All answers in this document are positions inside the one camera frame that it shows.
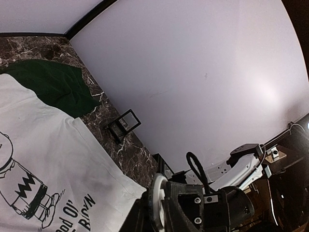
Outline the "white green Charlie Brown shirt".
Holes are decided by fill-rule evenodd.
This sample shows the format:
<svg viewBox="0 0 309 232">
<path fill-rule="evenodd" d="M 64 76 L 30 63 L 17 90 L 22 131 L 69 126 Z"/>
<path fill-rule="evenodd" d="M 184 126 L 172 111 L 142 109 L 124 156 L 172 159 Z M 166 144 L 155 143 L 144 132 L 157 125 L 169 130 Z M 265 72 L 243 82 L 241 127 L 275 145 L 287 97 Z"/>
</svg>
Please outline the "white green Charlie Brown shirt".
<svg viewBox="0 0 309 232">
<path fill-rule="evenodd" d="M 144 187 L 79 118 L 0 76 L 0 229 L 118 232 Z"/>
</svg>

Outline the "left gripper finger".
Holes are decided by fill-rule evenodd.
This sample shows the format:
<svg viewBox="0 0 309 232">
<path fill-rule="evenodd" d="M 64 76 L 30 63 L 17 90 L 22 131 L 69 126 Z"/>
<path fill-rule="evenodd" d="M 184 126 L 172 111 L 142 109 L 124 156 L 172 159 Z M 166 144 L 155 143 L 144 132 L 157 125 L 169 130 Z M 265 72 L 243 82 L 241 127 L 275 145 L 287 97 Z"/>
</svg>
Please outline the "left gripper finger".
<svg viewBox="0 0 309 232">
<path fill-rule="evenodd" d="M 154 232 L 148 208 L 148 191 L 136 199 L 120 232 Z"/>
</svg>

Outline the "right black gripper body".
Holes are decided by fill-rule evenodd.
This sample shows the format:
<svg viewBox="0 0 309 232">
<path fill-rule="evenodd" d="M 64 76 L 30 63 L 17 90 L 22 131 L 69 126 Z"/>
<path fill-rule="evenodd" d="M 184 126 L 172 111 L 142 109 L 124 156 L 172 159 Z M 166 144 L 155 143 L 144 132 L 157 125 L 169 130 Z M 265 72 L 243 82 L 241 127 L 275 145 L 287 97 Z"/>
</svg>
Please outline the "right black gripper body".
<svg viewBox="0 0 309 232">
<path fill-rule="evenodd" d="M 222 190 L 204 194 L 199 185 L 167 182 L 164 215 L 167 232 L 229 231 L 229 206 Z"/>
</svg>

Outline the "dark brooch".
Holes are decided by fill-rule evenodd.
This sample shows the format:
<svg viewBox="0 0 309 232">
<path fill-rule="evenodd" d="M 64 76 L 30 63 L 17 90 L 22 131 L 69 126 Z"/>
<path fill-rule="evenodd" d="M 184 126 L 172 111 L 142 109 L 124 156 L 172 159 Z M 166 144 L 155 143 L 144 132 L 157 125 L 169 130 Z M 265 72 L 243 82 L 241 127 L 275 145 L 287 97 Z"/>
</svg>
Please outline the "dark brooch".
<svg viewBox="0 0 309 232">
<path fill-rule="evenodd" d="M 149 218 L 155 232 L 165 231 L 164 199 L 168 182 L 162 174 L 155 174 L 148 192 Z"/>
</svg>

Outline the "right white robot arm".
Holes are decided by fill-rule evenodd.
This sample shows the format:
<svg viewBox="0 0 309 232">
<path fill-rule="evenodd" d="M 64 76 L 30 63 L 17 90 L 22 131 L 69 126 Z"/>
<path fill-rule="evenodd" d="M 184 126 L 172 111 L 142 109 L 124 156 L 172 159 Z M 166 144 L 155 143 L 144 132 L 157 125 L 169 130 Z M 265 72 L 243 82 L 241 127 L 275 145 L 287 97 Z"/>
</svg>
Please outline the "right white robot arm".
<svg viewBox="0 0 309 232">
<path fill-rule="evenodd" d="M 244 189 L 265 173 L 265 145 L 244 144 L 230 153 L 230 170 L 210 182 L 198 158 L 187 152 L 191 171 L 200 181 L 165 184 L 164 230 L 166 232 L 229 232 L 254 215 Z"/>
</svg>

